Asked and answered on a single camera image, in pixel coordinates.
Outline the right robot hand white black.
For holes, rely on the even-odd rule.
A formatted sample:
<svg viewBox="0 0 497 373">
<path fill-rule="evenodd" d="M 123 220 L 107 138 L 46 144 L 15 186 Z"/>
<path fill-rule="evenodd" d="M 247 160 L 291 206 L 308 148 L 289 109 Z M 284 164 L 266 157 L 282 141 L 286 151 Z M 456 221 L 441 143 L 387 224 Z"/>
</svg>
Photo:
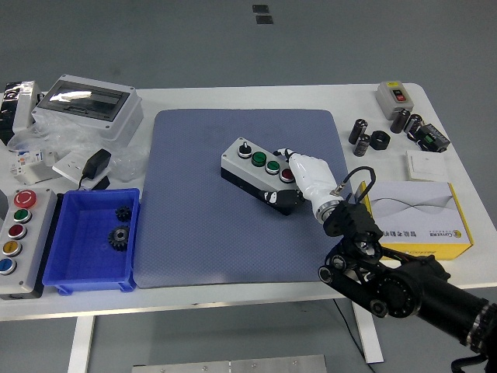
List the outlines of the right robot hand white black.
<svg viewBox="0 0 497 373">
<path fill-rule="evenodd" d="M 278 149 L 273 154 L 286 157 L 297 188 L 260 191 L 259 196 L 262 200 L 273 207 L 291 211 L 304 200 L 309 200 L 315 218 L 325 220 L 324 216 L 331 214 L 342 201 L 339 186 L 328 163 L 322 159 L 293 152 L 288 148 Z"/>
</svg>

